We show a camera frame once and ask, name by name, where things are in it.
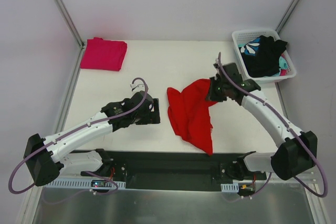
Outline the red t shirt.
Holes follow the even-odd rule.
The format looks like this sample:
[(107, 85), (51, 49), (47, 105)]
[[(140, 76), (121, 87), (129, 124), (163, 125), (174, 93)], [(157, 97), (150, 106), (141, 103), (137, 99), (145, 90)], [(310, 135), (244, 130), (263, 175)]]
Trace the red t shirt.
[(210, 83), (209, 79), (198, 79), (182, 91), (172, 87), (166, 90), (167, 113), (175, 135), (209, 156), (213, 154), (209, 107), (216, 104), (206, 100)]

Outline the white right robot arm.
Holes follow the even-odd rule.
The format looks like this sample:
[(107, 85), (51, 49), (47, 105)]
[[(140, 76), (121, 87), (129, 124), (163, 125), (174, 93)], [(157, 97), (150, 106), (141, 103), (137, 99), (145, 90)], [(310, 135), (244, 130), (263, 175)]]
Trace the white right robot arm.
[(235, 63), (214, 64), (217, 70), (210, 78), (207, 101), (231, 99), (251, 113), (271, 136), (277, 150), (274, 153), (248, 152), (228, 166), (228, 175), (237, 180), (250, 178), (255, 172), (275, 173), (289, 180), (316, 164), (317, 137), (304, 132), (282, 116), (268, 101), (261, 87), (252, 79), (243, 80)]

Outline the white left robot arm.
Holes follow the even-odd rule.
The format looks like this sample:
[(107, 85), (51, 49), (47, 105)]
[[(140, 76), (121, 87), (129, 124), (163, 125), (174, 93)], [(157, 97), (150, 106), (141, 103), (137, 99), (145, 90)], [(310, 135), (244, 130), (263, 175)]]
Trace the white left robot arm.
[(61, 174), (80, 174), (90, 171), (99, 176), (110, 173), (111, 164), (99, 151), (83, 156), (74, 151), (84, 144), (132, 124), (159, 124), (159, 100), (144, 91), (131, 98), (110, 102), (92, 117), (66, 131), (41, 137), (29, 137), (24, 152), (25, 164), (35, 186), (44, 186)]

